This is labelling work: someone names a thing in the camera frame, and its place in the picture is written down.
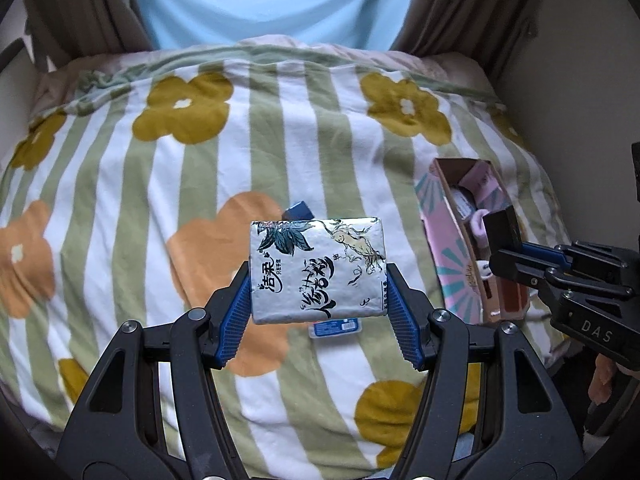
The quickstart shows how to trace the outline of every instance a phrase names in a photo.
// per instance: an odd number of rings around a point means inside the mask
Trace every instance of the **cardboard box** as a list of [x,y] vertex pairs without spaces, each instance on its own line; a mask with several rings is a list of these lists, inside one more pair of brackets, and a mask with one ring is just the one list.
[[415,187],[445,306],[470,324],[522,319],[527,287],[495,276],[482,280],[476,261],[488,260],[468,226],[474,209],[495,212],[511,205],[490,162],[436,158]]

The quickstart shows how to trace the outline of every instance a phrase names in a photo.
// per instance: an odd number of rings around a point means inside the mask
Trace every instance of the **brown curtain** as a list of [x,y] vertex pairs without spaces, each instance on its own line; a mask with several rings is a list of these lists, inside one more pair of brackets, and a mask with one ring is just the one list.
[[135,0],[24,0],[30,31],[56,66],[151,50]]
[[496,80],[535,30],[541,0],[411,0],[393,50],[414,56],[460,52]]

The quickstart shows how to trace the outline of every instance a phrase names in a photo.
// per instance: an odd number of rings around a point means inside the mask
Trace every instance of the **white tissue package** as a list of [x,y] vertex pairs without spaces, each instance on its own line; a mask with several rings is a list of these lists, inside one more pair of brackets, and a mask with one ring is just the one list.
[[252,222],[256,324],[386,315],[379,218]]

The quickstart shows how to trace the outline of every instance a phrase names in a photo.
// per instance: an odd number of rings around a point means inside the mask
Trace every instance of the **screw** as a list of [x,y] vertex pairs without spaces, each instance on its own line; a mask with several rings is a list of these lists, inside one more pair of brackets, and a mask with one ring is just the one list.
[[207,311],[199,307],[192,308],[188,313],[189,319],[191,319],[192,321],[199,321],[206,315],[207,315]]
[[448,310],[444,310],[443,308],[438,308],[433,311],[433,319],[444,323],[445,321],[451,319],[451,313]]
[[133,320],[125,321],[120,328],[125,334],[130,334],[138,328],[138,323]]
[[518,327],[515,326],[511,321],[505,321],[500,325],[500,328],[505,334],[513,335],[518,331]]

